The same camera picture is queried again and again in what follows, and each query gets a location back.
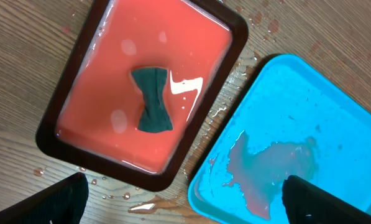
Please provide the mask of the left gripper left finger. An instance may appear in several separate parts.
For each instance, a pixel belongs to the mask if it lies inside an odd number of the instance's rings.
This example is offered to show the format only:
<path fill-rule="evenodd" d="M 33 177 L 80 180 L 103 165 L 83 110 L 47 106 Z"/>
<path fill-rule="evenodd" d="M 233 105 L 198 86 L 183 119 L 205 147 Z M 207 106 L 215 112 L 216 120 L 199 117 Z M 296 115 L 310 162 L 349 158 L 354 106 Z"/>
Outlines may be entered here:
<path fill-rule="evenodd" d="M 77 172 L 33 196 L 0 211 L 4 223 L 78 224 L 88 201 L 86 176 Z"/>

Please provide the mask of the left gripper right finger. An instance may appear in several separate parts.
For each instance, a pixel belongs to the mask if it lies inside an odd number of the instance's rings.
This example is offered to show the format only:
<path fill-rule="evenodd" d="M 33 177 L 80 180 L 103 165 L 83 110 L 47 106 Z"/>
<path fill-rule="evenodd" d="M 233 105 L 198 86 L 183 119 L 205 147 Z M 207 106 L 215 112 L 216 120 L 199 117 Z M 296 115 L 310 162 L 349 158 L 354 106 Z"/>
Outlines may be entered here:
<path fill-rule="evenodd" d="M 283 182 L 282 202 L 290 224 L 371 224 L 371 215 L 296 175 Z"/>

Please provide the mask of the black and pink sponge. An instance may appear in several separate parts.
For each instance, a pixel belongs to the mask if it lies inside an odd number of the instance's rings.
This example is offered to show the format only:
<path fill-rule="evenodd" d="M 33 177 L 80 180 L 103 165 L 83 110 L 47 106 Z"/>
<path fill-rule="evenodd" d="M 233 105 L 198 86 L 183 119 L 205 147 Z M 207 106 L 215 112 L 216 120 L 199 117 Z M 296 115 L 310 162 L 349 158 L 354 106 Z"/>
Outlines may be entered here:
<path fill-rule="evenodd" d="M 163 99 L 167 70 L 145 67 L 131 71 L 131 75 L 144 100 L 138 130 L 146 133 L 171 131 L 173 126 Z"/>

